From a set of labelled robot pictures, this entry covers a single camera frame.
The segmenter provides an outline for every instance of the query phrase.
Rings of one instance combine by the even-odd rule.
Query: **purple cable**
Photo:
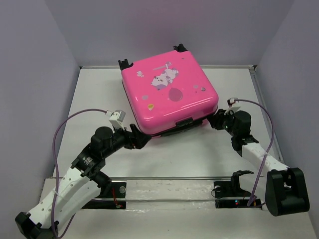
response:
[[[58,193],[58,190],[59,190],[59,167],[58,167],[58,160],[57,160],[57,157],[56,157],[56,152],[55,152],[55,141],[56,141],[56,137],[60,131],[60,129],[62,128],[62,126],[64,126],[64,124],[71,118],[81,114],[81,113],[84,113],[84,112],[89,112],[89,111],[99,111],[99,112],[102,112],[102,113],[105,113],[107,114],[108,111],[104,111],[104,110],[100,110],[100,109],[87,109],[87,110],[82,110],[82,111],[79,111],[77,113],[74,113],[72,114],[71,116],[69,116],[63,123],[61,123],[59,125],[59,127],[57,128],[57,130],[55,131],[54,133],[54,137],[53,137],[53,142],[52,142],[52,153],[53,153],[53,159],[54,159],[54,167],[55,167],[55,171],[56,171],[56,181],[55,181],[55,191],[56,191],[56,194],[54,194],[53,196],[53,202],[52,202],[52,208],[51,208],[51,229],[52,229],[52,232],[53,232],[53,235],[56,239],[62,239],[62,237],[64,237],[65,233],[67,232],[67,230],[69,229],[69,226],[71,225],[71,222],[74,218],[75,215],[73,215],[68,223],[68,225],[66,226],[63,234],[58,237],[58,235],[56,234],[55,232],[55,226],[54,226],[54,210],[55,210],[55,204],[56,204],[56,198],[57,198],[57,193]]]
[[[267,114],[267,116],[268,116],[268,118],[269,118],[270,125],[271,125],[271,130],[272,130],[272,131],[271,131],[270,143],[269,143],[269,145],[268,145],[268,148],[266,149],[266,153],[265,153],[265,155],[264,155],[264,157],[263,157],[263,161],[261,162],[261,165],[260,165],[259,171],[258,171],[258,173],[257,173],[257,177],[256,177],[256,181],[255,181],[253,190],[252,190],[252,192],[251,192],[250,198],[249,198],[248,203],[247,203],[247,205],[250,206],[250,205],[253,203],[253,201],[254,201],[255,191],[256,191],[256,188],[257,188],[257,185],[258,185],[258,181],[259,181],[261,172],[262,172],[262,170],[263,170],[263,168],[264,168],[264,165],[265,165],[265,163],[266,163],[267,155],[268,155],[268,153],[269,153],[269,150],[271,149],[271,146],[273,145],[274,137],[275,137],[275,131],[274,131],[274,126],[273,126],[273,121],[272,121],[272,119],[271,119],[271,117],[270,117],[268,111],[266,110],[266,108],[265,108],[264,106],[262,106],[261,104],[259,104],[259,103],[257,103],[257,102],[250,101],[250,100],[235,99],[235,101],[237,101],[237,102],[242,101],[242,102],[252,103],[252,104],[257,105],[257,106],[259,106],[260,108],[262,108],[262,109],[266,112],[266,114]]]

